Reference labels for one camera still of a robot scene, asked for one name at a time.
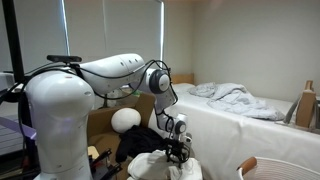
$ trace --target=mattress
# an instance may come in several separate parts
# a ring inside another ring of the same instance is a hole
[[[190,95],[186,87],[174,89],[179,100],[166,113],[173,117],[179,113],[188,116],[192,151],[201,163],[205,179],[237,179],[237,167],[251,156],[279,159],[320,172],[319,135],[215,110],[207,105],[207,98]],[[284,114],[292,105],[286,101],[258,99]],[[152,116],[149,125],[156,130],[155,121]]]

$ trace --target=bed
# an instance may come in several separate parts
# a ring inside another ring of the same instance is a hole
[[[251,156],[279,159],[320,172],[319,135],[215,110],[207,105],[206,98],[186,91],[194,83],[192,74],[173,75],[172,82],[179,101],[166,112],[174,117],[178,113],[188,116],[192,154],[200,161],[205,179],[237,179],[237,167]],[[292,105],[286,101],[260,99],[284,114]],[[157,131],[155,122],[152,116],[149,127]]]

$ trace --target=white basket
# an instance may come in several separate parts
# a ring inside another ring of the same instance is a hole
[[[251,157],[237,169],[240,180],[320,180],[320,173],[292,163]]]

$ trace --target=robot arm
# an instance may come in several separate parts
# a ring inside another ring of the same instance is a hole
[[[170,139],[179,140],[186,130],[187,117],[173,118],[165,109],[177,101],[171,87],[168,69],[152,69],[152,62],[144,63],[137,54],[122,54],[80,64],[81,76],[97,94],[107,94],[129,84],[134,90],[152,93],[156,97],[155,113],[159,129],[170,133]]]

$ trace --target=cardboard box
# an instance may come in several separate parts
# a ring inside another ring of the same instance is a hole
[[[113,114],[122,108],[134,108],[141,115],[140,126],[148,127],[154,103],[154,95],[142,93],[136,103],[91,111],[87,126],[88,146],[94,146],[99,154],[110,148],[112,152],[110,162],[111,164],[116,164],[115,154],[120,138],[119,134],[112,129],[111,118]],[[129,162],[121,163],[123,170],[117,174],[117,179],[127,179],[128,164]]]

